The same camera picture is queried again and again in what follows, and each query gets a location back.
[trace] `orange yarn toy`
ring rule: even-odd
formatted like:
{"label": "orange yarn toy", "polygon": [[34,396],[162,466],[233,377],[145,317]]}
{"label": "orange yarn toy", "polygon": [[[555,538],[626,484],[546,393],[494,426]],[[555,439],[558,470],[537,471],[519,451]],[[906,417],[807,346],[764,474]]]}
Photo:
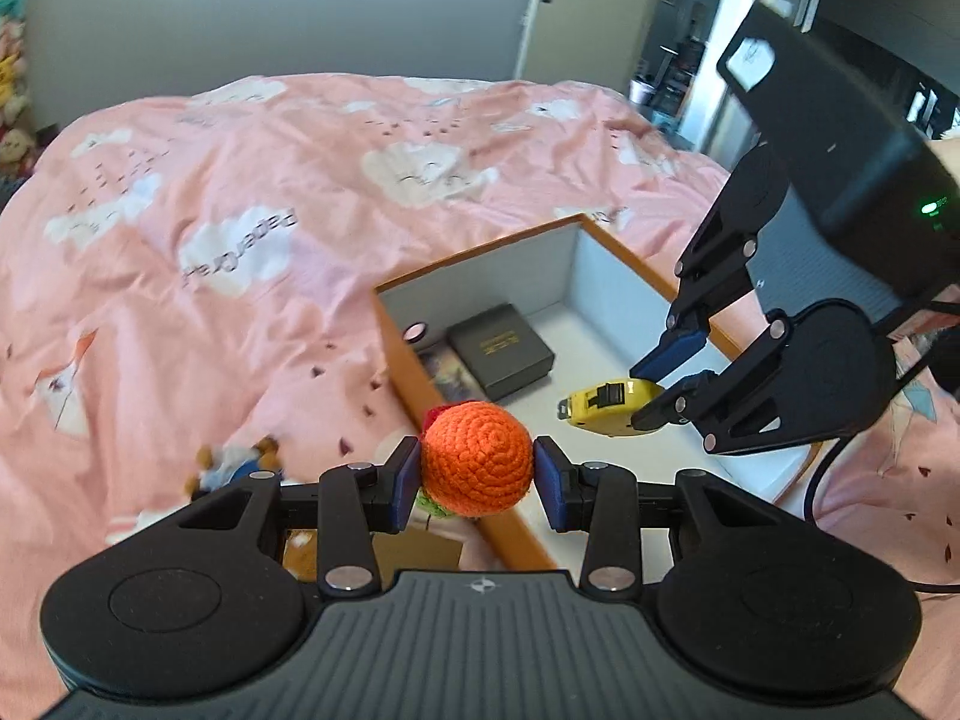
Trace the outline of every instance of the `orange yarn toy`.
{"label": "orange yarn toy", "polygon": [[493,403],[432,410],[424,420],[421,478],[426,494],[461,517],[510,509],[534,477],[530,434]]}

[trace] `door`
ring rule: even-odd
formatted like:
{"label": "door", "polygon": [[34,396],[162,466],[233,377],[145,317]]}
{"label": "door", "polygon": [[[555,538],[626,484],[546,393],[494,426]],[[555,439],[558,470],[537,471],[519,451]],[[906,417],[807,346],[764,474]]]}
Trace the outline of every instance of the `door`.
{"label": "door", "polygon": [[626,92],[658,0],[536,0],[517,76]]}

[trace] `white sticker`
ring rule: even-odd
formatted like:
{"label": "white sticker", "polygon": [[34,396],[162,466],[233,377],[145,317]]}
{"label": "white sticker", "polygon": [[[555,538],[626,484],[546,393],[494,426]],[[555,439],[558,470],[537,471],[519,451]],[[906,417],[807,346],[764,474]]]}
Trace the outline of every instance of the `white sticker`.
{"label": "white sticker", "polygon": [[745,38],[727,60],[727,69],[748,92],[773,69],[776,55],[770,44],[760,38]]}

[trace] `pink blanket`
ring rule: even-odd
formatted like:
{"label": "pink blanket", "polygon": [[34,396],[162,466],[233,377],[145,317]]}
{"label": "pink blanket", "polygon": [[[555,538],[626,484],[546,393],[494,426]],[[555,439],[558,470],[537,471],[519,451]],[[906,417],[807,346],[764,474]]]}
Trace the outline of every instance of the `pink blanket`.
{"label": "pink blanket", "polygon": [[0,717],[61,694],[46,587],[184,502],[198,446],[271,433],[308,480],[410,430],[374,284],[580,210],[669,275],[725,178],[572,83],[246,79],[71,125],[0,217]]}

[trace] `pink fabric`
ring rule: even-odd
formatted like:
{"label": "pink fabric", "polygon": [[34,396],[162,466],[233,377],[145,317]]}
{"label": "pink fabric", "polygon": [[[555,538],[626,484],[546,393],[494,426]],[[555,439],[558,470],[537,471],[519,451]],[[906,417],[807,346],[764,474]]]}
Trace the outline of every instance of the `pink fabric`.
{"label": "pink fabric", "polygon": [[[415,430],[384,386],[373,285],[580,210],[672,279],[725,179],[622,98],[572,83],[246,79],[72,124],[0,217],[0,717],[62,693],[37,627],[46,587],[184,502],[200,445],[272,433],[308,480]],[[721,324],[747,343],[762,318],[747,299]],[[901,458],[930,456],[925,482],[950,478],[952,408],[937,400],[937,437],[911,424],[902,439]],[[901,464],[890,509],[913,490],[899,480],[916,461]],[[829,490],[838,531],[863,506],[854,482]],[[949,490],[930,493],[938,507]],[[886,517],[899,530],[883,533],[914,539],[895,557],[936,543],[943,560],[949,526]],[[950,605],[928,612],[941,628]],[[918,659],[944,641],[925,631]],[[920,671],[906,697],[956,716],[949,670]]]}

